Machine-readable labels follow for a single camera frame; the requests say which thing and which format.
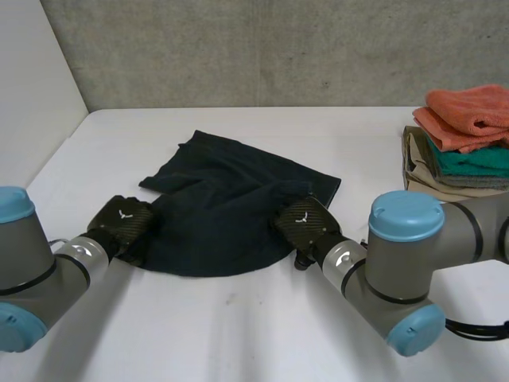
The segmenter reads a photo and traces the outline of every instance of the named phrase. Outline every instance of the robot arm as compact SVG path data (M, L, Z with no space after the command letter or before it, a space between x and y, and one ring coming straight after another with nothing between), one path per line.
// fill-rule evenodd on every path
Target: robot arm
M30 349L154 221L147 203L114 197L53 254L26 191L0 187L0 351Z
M427 349L446 327L443 311L428 299L435 270L508 262L509 193L444 205L420 193L384 194L371 207L367 249L340 230L327 233L330 214L317 201L307 203L308 220L315 217L324 228L313 226L307 243L298 238L311 231L292 224L301 205L288 207L274 222L297 249L296 266L317 261L329 282L406 357Z

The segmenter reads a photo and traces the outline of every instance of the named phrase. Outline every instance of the white table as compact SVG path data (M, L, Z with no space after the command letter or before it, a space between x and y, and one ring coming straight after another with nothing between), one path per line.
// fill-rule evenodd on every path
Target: white table
M50 239L71 238L113 195L139 189L195 129L341 177L332 213L365 237L371 202L401 189L400 134L412 107L112 110L89 115L29 187ZM509 318L509 268L440 271L430 297L451 318ZM509 342L444 333L412 358L398 356L330 286L317 266L287 258L221 279L185 279L114 261L30 351L0 355L1 381L503 381Z

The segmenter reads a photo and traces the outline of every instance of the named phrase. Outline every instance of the dark navy cloth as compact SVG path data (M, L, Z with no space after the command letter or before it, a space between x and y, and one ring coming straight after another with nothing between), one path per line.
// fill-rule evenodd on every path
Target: dark navy cloth
M270 227L283 206L310 193L324 205L341 180L240 142L196 131L156 175L161 216L142 267L183 276L229 276L268 267L292 248Z

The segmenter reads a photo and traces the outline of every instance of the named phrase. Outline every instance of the gray wall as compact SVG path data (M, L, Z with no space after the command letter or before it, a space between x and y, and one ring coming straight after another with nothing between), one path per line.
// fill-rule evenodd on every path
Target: gray wall
M502 0L42 0L85 102L413 105L509 84Z

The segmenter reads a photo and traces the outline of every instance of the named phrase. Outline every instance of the concrete wall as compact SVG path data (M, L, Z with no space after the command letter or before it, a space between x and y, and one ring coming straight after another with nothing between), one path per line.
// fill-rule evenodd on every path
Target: concrete wall
M27 186L87 114L38 0L1 0L0 185Z
M413 105L509 85L509 2L42 0L91 111Z

